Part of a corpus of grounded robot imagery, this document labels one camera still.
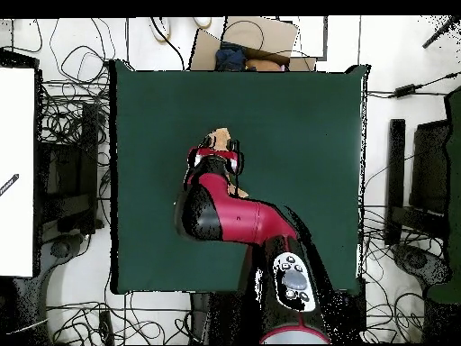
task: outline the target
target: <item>black stand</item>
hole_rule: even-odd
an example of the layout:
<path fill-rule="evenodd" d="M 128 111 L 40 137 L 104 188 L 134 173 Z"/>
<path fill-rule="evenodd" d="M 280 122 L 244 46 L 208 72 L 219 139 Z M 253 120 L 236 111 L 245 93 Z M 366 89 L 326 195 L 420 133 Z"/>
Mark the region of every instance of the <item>black stand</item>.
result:
<path fill-rule="evenodd" d="M 14 345 L 52 344 L 46 321 L 48 283 L 57 266 L 78 256 L 82 240 L 81 235 L 66 235 L 59 237 L 51 248 L 44 245 L 40 274 L 35 278 L 2 278 L 1 295 L 5 302 L 0 306 L 0 322 L 3 324 L 0 342 Z"/>

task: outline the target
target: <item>control buttons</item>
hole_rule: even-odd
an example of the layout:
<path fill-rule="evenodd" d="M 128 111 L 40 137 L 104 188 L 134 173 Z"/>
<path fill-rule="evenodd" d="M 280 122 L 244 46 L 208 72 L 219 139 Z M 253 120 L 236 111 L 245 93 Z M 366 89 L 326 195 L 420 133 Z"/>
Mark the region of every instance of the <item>control buttons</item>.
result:
<path fill-rule="evenodd" d="M 303 301 L 305 301 L 306 303 L 308 303 L 308 302 L 310 301 L 310 300 L 309 300 L 309 297 L 308 297 L 307 294 L 305 294 L 304 292 L 301 292 L 301 293 L 299 294 L 299 297 L 300 297 Z"/>
<path fill-rule="evenodd" d="M 295 270 L 289 270 L 284 274 L 282 284 L 294 290 L 304 290 L 307 288 L 306 278 L 303 274 Z"/>
<path fill-rule="evenodd" d="M 286 295 L 286 298 L 289 298 L 290 300 L 296 297 L 296 293 L 290 289 L 286 291 L 285 295 Z"/>

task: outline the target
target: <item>plug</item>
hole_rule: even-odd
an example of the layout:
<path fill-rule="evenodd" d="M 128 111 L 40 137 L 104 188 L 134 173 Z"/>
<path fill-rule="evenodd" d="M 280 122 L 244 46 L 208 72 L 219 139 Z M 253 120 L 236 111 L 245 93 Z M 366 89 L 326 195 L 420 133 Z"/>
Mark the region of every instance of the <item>plug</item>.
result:
<path fill-rule="evenodd" d="M 108 310 L 103 310 L 99 313 L 99 331 L 104 337 L 104 346 L 114 346 L 111 312 Z"/>

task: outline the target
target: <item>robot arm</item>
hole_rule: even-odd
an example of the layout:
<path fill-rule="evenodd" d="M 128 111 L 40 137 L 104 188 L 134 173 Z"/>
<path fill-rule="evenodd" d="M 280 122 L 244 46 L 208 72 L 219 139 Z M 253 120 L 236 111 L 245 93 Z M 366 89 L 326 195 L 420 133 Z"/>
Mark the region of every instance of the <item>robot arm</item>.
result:
<path fill-rule="evenodd" d="M 294 227 L 274 205 L 228 192 L 228 174 L 240 173 L 241 158 L 233 151 L 190 150 L 184 192 L 176 202 L 176 229 L 199 241 L 263 248 L 278 303 L 296 312 L 311 312 L 317 304 Z"/>
<path fill-rule="evenodd" d="M 264 267 L 270 279 L 266 285 L 265 315 L 272 315 L 273 322 L 263 330 L 266 336 L 275 332 L 270 328 L 286 322 L 295 323 L 297 332 L 306 334 L 309 330 L 301 323 L 309 315 L 321 318 L 321 326 L 324 326 L 321 332 L 327 332 L 330 337 L 327 339 L 317 332 L 316 338 L 321 338 L 322 343 L 342 342 L 344 338 L 359 341 L 357 327 L 341 327 L 340 320 L 335 318 L 339 316 L 347 321 L 347 309 L 342 297 L 333 291 L 307 227 L 291 210 L 296 227 L 275 205 L 230 195 L 229 174 L 237 176 L 243 169 L 243 156 L 239 150 L 232 150 L 232 147 L 238 148 L 238 143 L 230 142 L 228 150 L 213 150 L 209 146 L 189 151 L 183 191 L 176 201 L 178 233 L 198 241 L 251 245 L 264 255 Z M 302 244 L 309 253 L 304 254 Z"/>

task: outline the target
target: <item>monitor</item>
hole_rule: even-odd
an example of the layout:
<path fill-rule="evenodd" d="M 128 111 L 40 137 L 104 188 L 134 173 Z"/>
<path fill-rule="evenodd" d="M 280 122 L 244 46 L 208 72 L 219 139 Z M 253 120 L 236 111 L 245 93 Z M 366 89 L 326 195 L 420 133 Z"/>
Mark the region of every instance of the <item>monitor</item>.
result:
<path fill-rule="evenodd" d="M 34 68 L 0 67 L 0 277 L 33 276 Z"/>

